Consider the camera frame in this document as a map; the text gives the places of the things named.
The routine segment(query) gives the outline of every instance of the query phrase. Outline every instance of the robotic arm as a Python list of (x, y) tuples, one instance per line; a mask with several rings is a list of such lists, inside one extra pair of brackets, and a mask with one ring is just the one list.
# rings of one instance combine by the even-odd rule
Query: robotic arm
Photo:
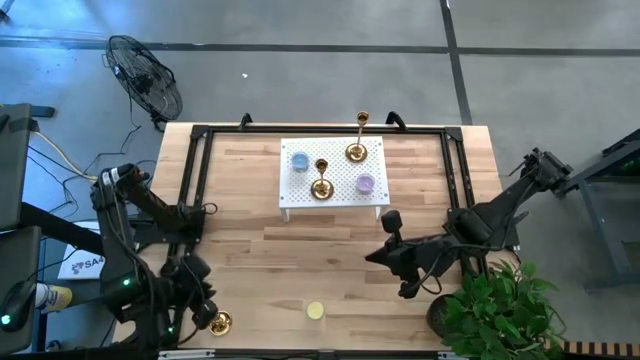
[[(383, 247), (365, 259), (389, 267), (402, 280), (398, 295), (410, 299), (429, 276), (440, 277), (458, 259), (462, 260), (465, 272), (473, 272), (468, 261), (470, 255), (483, 257), (488, 251), (504, 248), (518, 250), (520, 241), (515, 225), (527, 215), (515, 217), (518, 207), (538, 192), (558, 188), (573, 170), (552, 153), (537, 148), (524, 157), (520, 167), (520, 179), (490, 202), (468, 209), (449, 209), (443, 225), (445, 234), (403, 241), (400, 213), (387, 212), (382, 216), (382, 226), (392, 235)], [(422, 278), (419, 268), (425, 272)]]
[[(103, 303), (119, 322), (135, 322), (136, 332), (124, 343), (158, 349), (177, 345), (186, 308), (194, 314), (196, 329), (206, 328), (218, 309), (211, 300), (215, 291), (204, 281), (211, 269), (202, 259), (189, 252), (169, 257), (161, 276), (156, 277), (136, 254), (126, 201), (153, 218), (165, 241), (166, 237), (199, 238), (202, 232), (204, 211), (190, 213), (184, 207), (167, 205), (143, 186), (148, 178), (132, 164), (104, 170), (92, 187), (91, 201), (104, 248), (105, 264), (100, 274)], [(170, 308), (174, 310), (173, 319)]]

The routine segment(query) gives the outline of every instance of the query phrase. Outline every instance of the white pegboard platform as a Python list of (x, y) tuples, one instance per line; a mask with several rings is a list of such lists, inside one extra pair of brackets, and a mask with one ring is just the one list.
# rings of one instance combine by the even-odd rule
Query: white pegboard platform
[[(387, 168), (384, 160), (384, 143), (381, 136), (361, 137), (360, 143), (368, 151), (367, 158), (360, 163), (349, 161), (345, 150), (356, 137), (282, 139), (280, 144), (280, 209), (325, 208), (325, 207), (384, 207), (390, 204)], [(291, 166), (291, 157), (301, 151), (309, 156), (309, 169), (298, 173)], [(311, 183), (320, 178), (315, 168), (318, 159), (328, 162), (324, 178), (334, 186), (333, 196), (328, 200), (317, 200), (311, 195)], [(375, 179), (371, 194), (360, 194), (356, 189), (356, 178), (367, 173)]]

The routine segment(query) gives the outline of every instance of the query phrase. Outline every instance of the purple cup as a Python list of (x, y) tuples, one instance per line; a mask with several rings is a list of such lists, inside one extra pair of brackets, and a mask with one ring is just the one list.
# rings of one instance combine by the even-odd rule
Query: purple cup
[(375, 184), (375, 179), (369, 174), (361, 174), (356, 179), (356, 189), (358, 189), (358, 192), (361, 194), (371, 194)]

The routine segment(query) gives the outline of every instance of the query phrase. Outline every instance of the potted plant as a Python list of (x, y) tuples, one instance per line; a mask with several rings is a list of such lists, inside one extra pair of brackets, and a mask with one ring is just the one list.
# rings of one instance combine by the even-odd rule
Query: potted plant
[[(534, 277), (533, 264), (518, 269), (504, 261), (493, 265), (488, 277), (465, 275), (462, 289), (439, 297), (429, 308), (429, 325), (443, 336), (442, 344), (482, 360), (560, 357), (558, 339), (566, 327), (543, 296), (546, 290), (557, 291), (556, 286)], [(561, 332), (551, 325), (554, 317)]]

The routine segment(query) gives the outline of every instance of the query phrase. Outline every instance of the fan grille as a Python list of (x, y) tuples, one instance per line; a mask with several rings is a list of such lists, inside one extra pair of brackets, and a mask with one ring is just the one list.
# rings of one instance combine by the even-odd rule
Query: fan grille
[(144, 45), (129, 36), (112, 36), (107, 61), (122, 87), (152, 117), (178, 118), (182, 98), (172, 73)]

